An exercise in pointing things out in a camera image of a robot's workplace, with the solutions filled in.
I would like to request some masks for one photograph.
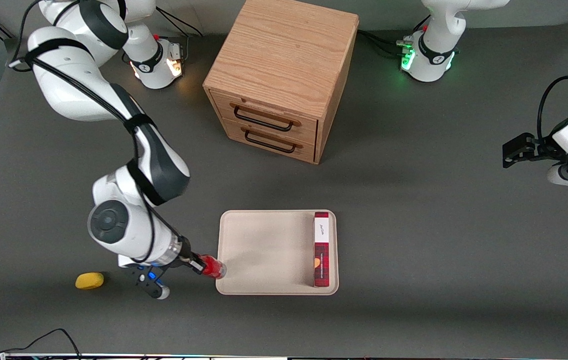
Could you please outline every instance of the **wall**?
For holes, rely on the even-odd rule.
[[[360,28],[364,30],[408,29],[428,14],[419,0],[304,1],[359,14]],[[0,0],[0,22],[16,34],[23,11],[30,2],[32,0]],[[206,34],[214,34],[228,32],[243,0],[157,0],[157,3]],[[568,23],[568,0],[511,0],[500,9],[469,12],[466,18],[470,28],[558,25]],[[173,34],[172,26],[157,13],[146,23],[155,33]],[[46,24],[35,9],[28,18],[26,33]]]

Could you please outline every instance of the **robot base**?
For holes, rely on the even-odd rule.
[[[424,32],[419,30],[412,35],[405,36],[403,38],[403,43],[416,44],[422,34],[424,34]],[[444,59],[442,63],[431,64],[428,57],[419,50],[418,46],[410,45],[408,49],[409,52],[402,58],[400,69],[409,73],[409,75],[415,80],[419,80],[424,83],[439,80],[439,78],[441,78],[442,75],[450,69],[451,61],[455,56],[455,53],[453,52],[451,56],[448,59]]]
[[[171,43],[167,39],[159,39],[158,43],[163,48],[164,59],[161,59],[155,69],[151,72],[143,72],[135,68],[135,77],[141,80],[142,84],[149,89],[162,89],[181,76],[182,60],[181,47],[178,43]]]

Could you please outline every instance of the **wooden cabinet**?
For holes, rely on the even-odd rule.
[[[230,139],[319,164],[359,18],[293,0],[246,0],[204,89]]]

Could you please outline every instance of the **green led light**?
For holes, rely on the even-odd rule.
[[[402,60],[402,68],[406,71],[409,70],[414,58],[415,50],[411,49],[408,54],[404,55],[404,59]]]
[[[448,64],[446,65],[446,70],[450,69],[450,64],[453,63],[453,57],[455,57],[455,51],[450,55],[450,60],[448,60]]]

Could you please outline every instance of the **black strap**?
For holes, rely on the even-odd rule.
[[[130,176],[133,177],[135,183],[139,185],[139,188],[151,201],[151,203],[153,203],[156,207],[158,207],[159,205],[162,205],[163,203],[166,202],[162,198],[162,196],[158,194],[157,190],[155,190],[155,187],[153,186],[153,184],[151,184],[150,180],[148,180],[146,175],[144,175],[144,173],[142,173],[142,171],[139,170],[139,165],[137,164],[137,162],[135,162],[135,159],[129,161],[126,164],[126,167],[128,168],[128,173],[130,173]]]
[[[418,46],[421,53],[428,58],[428,61],[431,65],[442,64],[455,50],[455,48],[452,48],[451,50],[446,52],[437,52],[430,50],[424,43],[424,34],[419,37]]]
[[[155,66],[160,63],[164,59],[163,57],[163,46],[159,42],[157,42],[157,51],[155,55],[146,61],[133,61],[131,63],[139,69],[142,73],[151,73]]]
[[[119,5],[119,17],[126,20],[126,0],[117,0]]]
[[[157,128],[157,125],[153,122],[153,119],[146,114],[134,114],[129,120],[126,120],[124,127],[129,133],[135,134],[135,128],[139,125],[150,124]]]
[[[37,46],[36,48],[33,48],[32,50],[28,51],[28,54],[26,54],[24,56],[24,61],[26,62],[26,64],[29,64],[30,67],[32,68],[33,66],[33,59],[35,59],[36,57],[39,57],[39,55],[43,54],[43,53],[47,53],[50,50],[57,50],[59,49],[60,46],[74,46],[76,48],[80,48],[82,50],[85,50],[87,53],[90,54],[90,51],[88,50],[88,48],[80,43],[79,41],[75,40],[75,39],[69,39],[69,38],[56,38],[56,39],[49,39],[48,41],[44,41],[43,43],[40,43],[39,46]]]
[[[81,0],[75,0],[74,2],[71,2],[71,4],[67,7],[64,7],[64,9],[57,14],[57,17],[55,18],[55,21],[53,21],[53,26],[56,27],[57,23],[59,23],[59,20],[62,18],[63,14],[66,14],[68,12],[68,10],[72,9],[75,5],[79,4]]]

